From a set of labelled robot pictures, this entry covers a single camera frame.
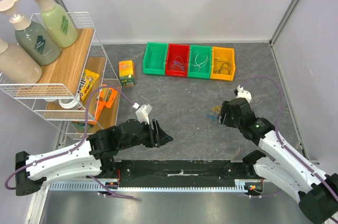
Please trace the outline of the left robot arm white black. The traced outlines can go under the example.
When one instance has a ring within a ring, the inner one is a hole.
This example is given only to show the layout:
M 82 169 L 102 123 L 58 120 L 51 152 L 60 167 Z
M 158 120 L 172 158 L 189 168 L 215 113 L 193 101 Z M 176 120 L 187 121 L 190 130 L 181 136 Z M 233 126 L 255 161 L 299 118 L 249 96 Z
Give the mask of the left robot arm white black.
M 138 145 L 161 147 L 172 140 L 155 119 L 150 124 L 129 119 L 63 149 L 39 155 L 19 152 L 15 155 L 15 194 L 33 194 L 50 183 L 81 176 L 111 178 L 118 152 Z

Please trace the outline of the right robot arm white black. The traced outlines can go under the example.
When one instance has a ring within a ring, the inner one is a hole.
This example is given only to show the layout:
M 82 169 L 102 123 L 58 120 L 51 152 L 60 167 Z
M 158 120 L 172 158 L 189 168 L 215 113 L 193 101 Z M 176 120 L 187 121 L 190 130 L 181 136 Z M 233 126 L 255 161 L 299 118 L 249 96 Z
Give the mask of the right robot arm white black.
M 267 119 L 256 117 L 245 98 L 224 101 L 218 123 L 236 128 L 260 150 L 242 164 L 247 178 L 259 176 L 286 192 L 312 223 L 324 223 L 337 213 L 337 174 L 327 174 L 296 151 Z

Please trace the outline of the yellow bin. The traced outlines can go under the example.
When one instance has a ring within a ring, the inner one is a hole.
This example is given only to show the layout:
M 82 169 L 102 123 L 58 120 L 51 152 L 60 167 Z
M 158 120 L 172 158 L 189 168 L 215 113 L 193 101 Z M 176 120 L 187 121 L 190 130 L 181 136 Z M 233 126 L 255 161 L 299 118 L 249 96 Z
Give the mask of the yellow bin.
M 234 48 L 212 47 L 212 69 L 210 78 L 233 81 L 236 71 Z

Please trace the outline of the green bin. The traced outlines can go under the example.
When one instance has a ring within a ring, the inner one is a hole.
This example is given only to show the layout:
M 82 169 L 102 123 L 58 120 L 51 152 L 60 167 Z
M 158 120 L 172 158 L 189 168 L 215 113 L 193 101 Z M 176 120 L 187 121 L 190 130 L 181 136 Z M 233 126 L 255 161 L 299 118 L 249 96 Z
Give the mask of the green bin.
M 165 75 L 168 43 L 148 42 L 143 58 L 143 73 Z
M 209 79 L 212 69 L 212 47 L 191 45 L 187 76 L 189 78 Z

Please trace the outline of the orange toy package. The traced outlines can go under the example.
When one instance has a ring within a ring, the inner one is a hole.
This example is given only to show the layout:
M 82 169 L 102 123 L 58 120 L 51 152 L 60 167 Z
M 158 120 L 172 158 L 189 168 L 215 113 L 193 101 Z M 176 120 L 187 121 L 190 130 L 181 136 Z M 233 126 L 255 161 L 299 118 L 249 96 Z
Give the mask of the orange toy package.
M 98 103 L 97 103 L 97 110 L 96 110 L 96 117 L 95 117 L 96 121 L 92 122 L 93 125 L 95 125 L 98 122 L 99 117 L 102 111 L 104 110 L 104 108 L 112 107 L 118 93 L 119 92 L 115 90 L 114 88 L 102 88 L 101 89 Z

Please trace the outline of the left green bin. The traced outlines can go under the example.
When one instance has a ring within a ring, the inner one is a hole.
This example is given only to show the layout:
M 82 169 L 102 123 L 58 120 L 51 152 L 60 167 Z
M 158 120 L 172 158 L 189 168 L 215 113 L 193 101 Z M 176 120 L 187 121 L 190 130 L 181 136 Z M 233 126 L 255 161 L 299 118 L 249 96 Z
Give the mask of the left green bin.
M 148 42 L 143 58 L 143 73 L 165 75 L 168 43 Z

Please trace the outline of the yellow green small box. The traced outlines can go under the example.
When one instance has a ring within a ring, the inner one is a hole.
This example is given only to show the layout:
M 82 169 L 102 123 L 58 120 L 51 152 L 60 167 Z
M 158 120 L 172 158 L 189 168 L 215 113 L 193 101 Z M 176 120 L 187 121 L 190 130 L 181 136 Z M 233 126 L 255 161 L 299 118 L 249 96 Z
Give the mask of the yellow green small box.
M 119 61 L 119 80 L 123 87 L 130 87 L 135 82 L 135 67 L 132 60 Z

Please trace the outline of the red bin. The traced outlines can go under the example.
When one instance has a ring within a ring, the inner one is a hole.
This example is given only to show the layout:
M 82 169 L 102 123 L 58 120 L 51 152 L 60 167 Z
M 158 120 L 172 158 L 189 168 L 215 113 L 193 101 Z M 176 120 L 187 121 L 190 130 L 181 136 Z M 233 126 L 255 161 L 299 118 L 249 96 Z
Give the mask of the red bin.
M 167 51 L 165 75 L 187 77 L 189 59 L 189 45 L 170 43 Z

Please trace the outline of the colourful box on lower shelf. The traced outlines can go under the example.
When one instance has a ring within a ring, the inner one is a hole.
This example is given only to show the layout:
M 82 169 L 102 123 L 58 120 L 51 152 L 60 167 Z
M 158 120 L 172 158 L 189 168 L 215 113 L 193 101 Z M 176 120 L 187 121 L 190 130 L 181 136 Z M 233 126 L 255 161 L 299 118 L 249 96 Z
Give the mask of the colourful box on lower shelf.
M 72 127 L 74 128 L 74 131 L 76 133 L 84 133 L 85 132 L 85 123 L 79 123 L 79 122 L 72 122 Z M 88 124 L 87 125 L 87 133 L 90 133 L 94 125 Z

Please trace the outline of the yellow candy bag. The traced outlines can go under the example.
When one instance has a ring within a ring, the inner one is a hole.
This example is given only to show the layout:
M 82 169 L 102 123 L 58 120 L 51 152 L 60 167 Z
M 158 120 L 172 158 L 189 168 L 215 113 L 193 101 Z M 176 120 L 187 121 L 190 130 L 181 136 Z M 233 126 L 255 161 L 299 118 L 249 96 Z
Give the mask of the yellow candy bag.
M 99 74 L 91 70 L 84 69 L 78 88 L 78 94 L 81 101 L 84 101 L 90 89 L 93 87 L 98 78 Z

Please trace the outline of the white tape roll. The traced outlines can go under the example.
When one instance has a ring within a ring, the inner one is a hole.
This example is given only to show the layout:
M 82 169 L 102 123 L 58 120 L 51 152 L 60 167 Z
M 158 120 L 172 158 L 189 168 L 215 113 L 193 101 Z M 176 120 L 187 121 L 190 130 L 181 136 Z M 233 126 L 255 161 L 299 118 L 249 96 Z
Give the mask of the white tape roll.
M 59 105 L 64 109 L 79 110 L 82 108 L 79 94 L 71 99 L 59 99 Z

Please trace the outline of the light green pump bottle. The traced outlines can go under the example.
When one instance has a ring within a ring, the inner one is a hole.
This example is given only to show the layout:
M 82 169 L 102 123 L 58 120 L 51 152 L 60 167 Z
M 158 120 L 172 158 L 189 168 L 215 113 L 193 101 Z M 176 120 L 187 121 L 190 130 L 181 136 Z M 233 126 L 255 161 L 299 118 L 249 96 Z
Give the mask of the light green pump bottle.
M 34 1 L 40 9 L 40 17 L 46 30 L 56 44 L 61 48 L 74 44 L 78 32 L 66 10 L 54 0 Z

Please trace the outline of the dark green pump bottle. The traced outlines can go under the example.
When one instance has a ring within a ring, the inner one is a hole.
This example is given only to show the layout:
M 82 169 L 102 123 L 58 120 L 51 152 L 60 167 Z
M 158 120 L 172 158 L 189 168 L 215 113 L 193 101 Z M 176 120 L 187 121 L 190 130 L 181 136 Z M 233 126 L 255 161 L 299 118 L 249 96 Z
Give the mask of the dark green pump bottle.
M 40 65 L 54 62 L 61 54 L 60 47 L 54 42 L 47 30 L 25 15 L 13 14 L 9 22 L 15 29 L 18 44 Z

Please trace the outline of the beige pump bottle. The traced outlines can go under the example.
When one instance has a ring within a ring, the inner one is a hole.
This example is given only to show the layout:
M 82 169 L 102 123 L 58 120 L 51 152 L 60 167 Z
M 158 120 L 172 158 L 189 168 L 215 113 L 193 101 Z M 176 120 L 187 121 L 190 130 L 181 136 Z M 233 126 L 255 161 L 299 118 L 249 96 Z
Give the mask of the beige pump bottle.
M 29 27 L 31 20 L 17 12 L 16 3 L 20 0 L 2 0 L 1 13 L 10 17 L 16 31 Z M 42 75 L 42 68 L 17 44 L 1 39 L 1 73 L 14 83 L 34 84 Z

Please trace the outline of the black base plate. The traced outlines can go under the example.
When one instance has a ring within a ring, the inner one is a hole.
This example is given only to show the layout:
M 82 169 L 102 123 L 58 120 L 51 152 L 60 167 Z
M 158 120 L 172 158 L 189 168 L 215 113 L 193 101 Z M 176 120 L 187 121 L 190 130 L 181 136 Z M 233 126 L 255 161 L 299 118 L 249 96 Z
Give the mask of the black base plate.
M 262 180 L 247 164 L 228 160 L 121 160 L 97 178 L 120 178 L 120 186 L 232 186 L 236 179 Z

